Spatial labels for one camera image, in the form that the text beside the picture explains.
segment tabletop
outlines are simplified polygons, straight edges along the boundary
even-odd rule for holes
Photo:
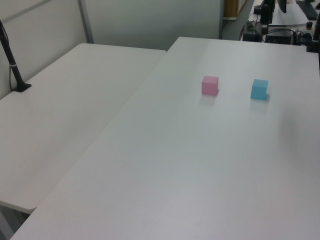
[[[319,119],[317,54],[180,37],[12,240],[318,239]]]
[[[255,8],[255,6],[260,5],[262,3],[262,1],[263,0],[254,0],[252,8],[251,8],[251,11],[250,11],[250,14],[249,14],[248,21],[256,21],[257,20],[257,15],[253,14],[254,13],[254,8]],[[315,0],[314,2],[311,2],[311,5],[313,7],[316,7],[318,3],[320,3],[320,1],[319,0]],[[295,0],[291,0],[291,2],[289,4],[296,4],[296,1]],[[315,24],[316,24],[316,21],[315,20],[311,20],[310,22],[313,22],[312,27],[314,28]],[[295,25],[294,28],[295,29],[299,29],[302,32],[305,32],[306,31],[306,23],[305,24],[301,24],[301,25]]]
[[[0,100],[0,204],[31,213],[165,53],[80,44]]]

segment black cable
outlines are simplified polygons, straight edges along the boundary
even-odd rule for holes
[[[5,37],[6,37],[6,40],[7,40],[8,44],[9,44],[9,37],[8,37],[8,34],[7,34],[6,30],[5,30],[5,27],[3,25],[1,25],[1,28],[3,29],[3,32],[4,32]]]
[[[10,86],[10,90],[12,92],[12,86],[11,86],[11,66],[9,66],[9,86]]]
[[[6,38],[7,42],[8,42],[8,45],[9,45],[9,37],[8,37],[7,32],[6,32],[6,29],[5,29],[5,27],[4,27],[3,25],[1,25],[1,28],[3,29],[3,32],[4,32],[4,34],[5,34],[5,38]],[[10,90],[11,90],[11,92],[12,92],[12,86],[11,86],[11,66],[10,66],[10,65],[9,65],[9,86],[10,86]]]
[[[277,32],[281,32],[281,31],[291,31],[294,34],[296,33],[295,31],[293,31],[291,29],[273,29],[273,30],[268,31],[268,33],[266,33],[266,34],[272,34],[272,33],[277,33]]]

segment desk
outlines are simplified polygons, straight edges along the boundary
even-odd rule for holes
[[[0,204],[31,213],[165,51],[80,44],[0,101]]]
[[[260,5],[262,3],[263,0],[254,0],[253,2],[253,5],[252,5],[252,8],[251,8],[251,11],[250,11],[250,14],[249,14],[249,18],[248,18],[248,21],[256,21],[257,20],[257,15],[253,14],[254,13],[254,7],[257,6],[257,5]],[[316,7],[317,4],[320,3],[319,0],[316,0],[314,2],[311,2],[312,6]],[[310,22],[313,22],[313,25],[312,25],[312,28],[315,27],[315,24],[316,24],[316,20],[310,20]],[[295,29],[299,29],[300,31],[302,32],[306,32],[306,24],[301,24],[301,25],[295,25]]]
[[[319,119],[317,54],[180,37],[12,240],[317,239]]]

